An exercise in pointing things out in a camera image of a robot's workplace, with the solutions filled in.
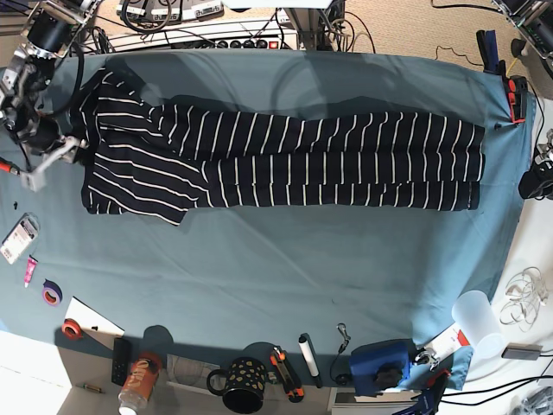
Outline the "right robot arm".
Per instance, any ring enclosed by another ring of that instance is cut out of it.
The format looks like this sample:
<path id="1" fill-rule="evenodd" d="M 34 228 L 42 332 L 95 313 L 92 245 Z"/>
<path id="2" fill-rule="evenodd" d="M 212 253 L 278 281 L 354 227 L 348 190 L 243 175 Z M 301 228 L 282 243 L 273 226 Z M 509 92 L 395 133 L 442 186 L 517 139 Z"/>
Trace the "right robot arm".
<path id="1" fill-rule="evenodd" d="M 68 112 L 79 95 L 85 57 L 78 37 L 99 5 L 99 1 L 40 1 L 31 10 L 22 42 L 1 76 L 1 126 L 22 152 L 45 156 L 68 144 L 56 118 Z M 78 59 L 73 91 L 60 108 L 44 113 L 37 101 L 71 51 Z"/>

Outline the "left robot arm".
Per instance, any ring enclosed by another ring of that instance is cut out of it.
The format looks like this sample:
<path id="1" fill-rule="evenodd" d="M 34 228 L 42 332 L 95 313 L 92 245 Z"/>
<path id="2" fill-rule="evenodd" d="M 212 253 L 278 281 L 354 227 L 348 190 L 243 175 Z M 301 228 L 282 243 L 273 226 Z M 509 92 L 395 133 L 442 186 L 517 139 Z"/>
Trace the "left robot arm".
<path id="1" fill-rule="evenodd" d="M 493 1 L 506 20 L 521 34 L 521 41 L 539 56 L 545 72 L 552 78 L 552 2 Z M 523 174 L 518 191 L 528 199 L 552 199 L 552 129 L 542 143 L 537 139 L 533 160 Z"/>

